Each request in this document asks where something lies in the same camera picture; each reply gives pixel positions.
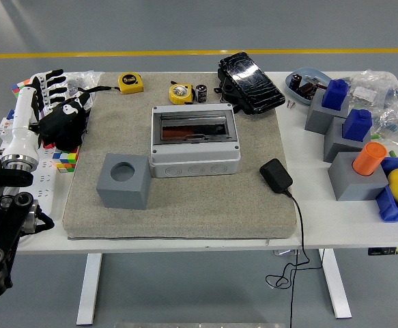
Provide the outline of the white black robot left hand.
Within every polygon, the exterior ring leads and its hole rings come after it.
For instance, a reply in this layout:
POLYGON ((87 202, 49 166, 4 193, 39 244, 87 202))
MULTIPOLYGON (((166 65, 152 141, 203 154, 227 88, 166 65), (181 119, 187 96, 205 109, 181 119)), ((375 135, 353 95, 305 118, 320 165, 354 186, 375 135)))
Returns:
POLYGON ((20 90, 14 111, 12 140, 3 151, 6 167, 38 165, 40 146, 70 152, 82 144, 90 95, 71 96, 62 69, 37 73, 20 90))

